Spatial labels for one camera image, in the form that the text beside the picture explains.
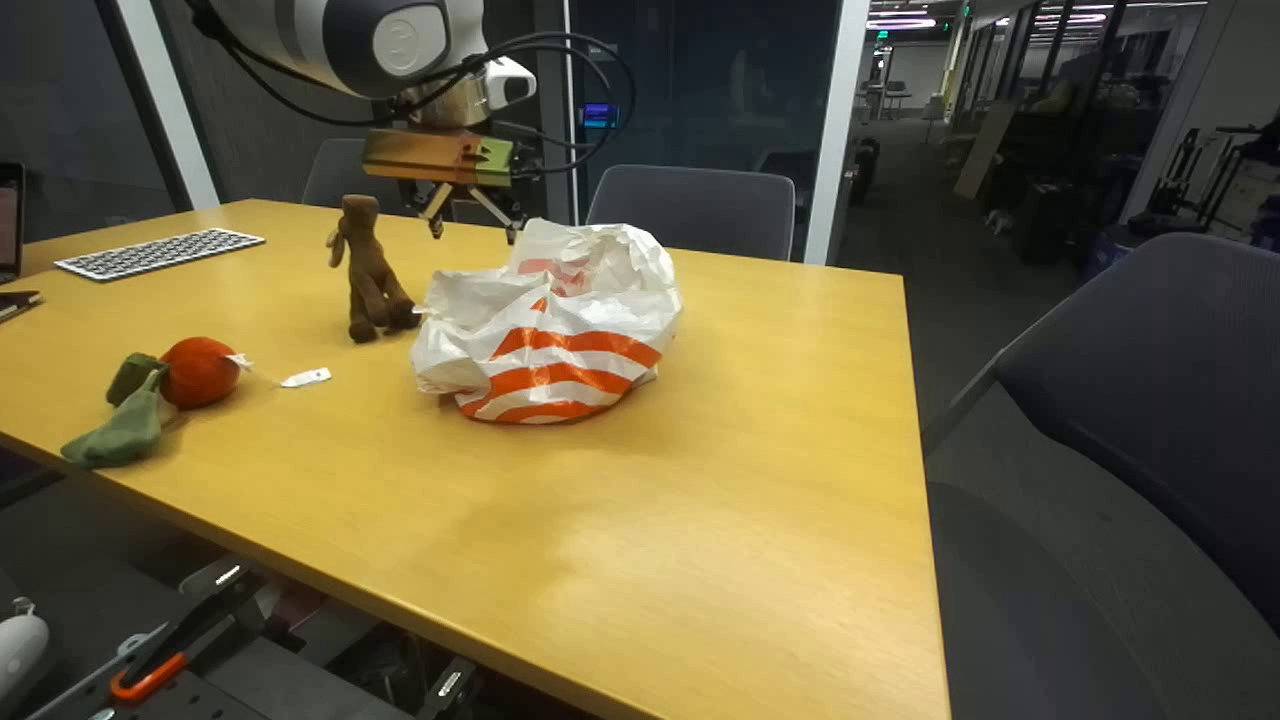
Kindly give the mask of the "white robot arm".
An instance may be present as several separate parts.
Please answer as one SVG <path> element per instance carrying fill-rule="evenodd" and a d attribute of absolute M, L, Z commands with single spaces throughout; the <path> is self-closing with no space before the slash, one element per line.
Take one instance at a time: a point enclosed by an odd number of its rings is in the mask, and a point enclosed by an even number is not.
<path fill-rule="evenodd" d="M 427 231 L 468 192 L 502 231 L 491 199 L 512 184 L 517 143 L 482 123 L 535 96 L 538 80 L 482 35 L 482 0 L 188 0 L 196 28 L 233 59 L 254 59 L 365 99 L 356 168 L 384 184 L 427 184 Z"/>

